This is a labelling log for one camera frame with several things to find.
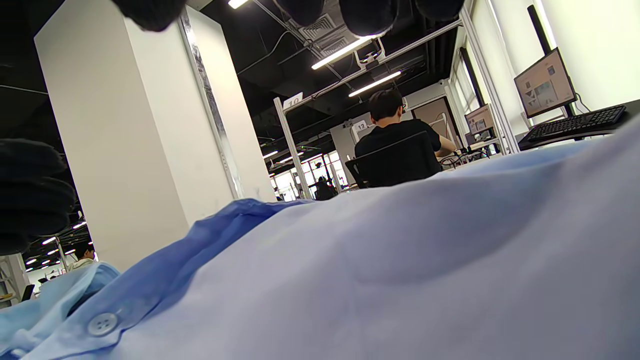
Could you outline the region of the person's right hand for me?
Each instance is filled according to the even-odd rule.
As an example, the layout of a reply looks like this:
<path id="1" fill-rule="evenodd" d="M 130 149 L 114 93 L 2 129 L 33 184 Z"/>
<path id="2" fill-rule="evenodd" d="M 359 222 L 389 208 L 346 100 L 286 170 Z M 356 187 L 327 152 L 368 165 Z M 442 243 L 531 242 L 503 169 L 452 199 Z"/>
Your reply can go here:
<path id="1" fill-rule="evenodd" d="M 115 0 L 125 18 L 141 29 L 162 32 L 179 18 L 185 0 Z M 459 15 L 463 0 L 414 0 L 423 18 L 447 21 Z M 323 14 L 324 0 L 275 0 L 274 4 L 301 27 L 310 27 Z M 380 35 L 390 30 L 399 14 L 397 0 L 340 0 L 338 2 L 346 28 L 357 37 Z"/>

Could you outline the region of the person's left hand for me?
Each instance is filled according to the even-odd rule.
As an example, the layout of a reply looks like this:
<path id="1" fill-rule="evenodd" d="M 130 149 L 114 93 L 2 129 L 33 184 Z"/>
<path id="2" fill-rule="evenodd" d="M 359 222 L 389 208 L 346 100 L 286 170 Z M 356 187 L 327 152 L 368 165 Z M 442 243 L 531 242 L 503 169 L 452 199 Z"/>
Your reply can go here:
<path id="1" fill-rule="evenodd" d="M 0 141 L 0 254 L 27 251 L 41 236 L 70 224 L 77 194 L 55 178 L 67 170 L 61 154 L 44 142 Z"/>

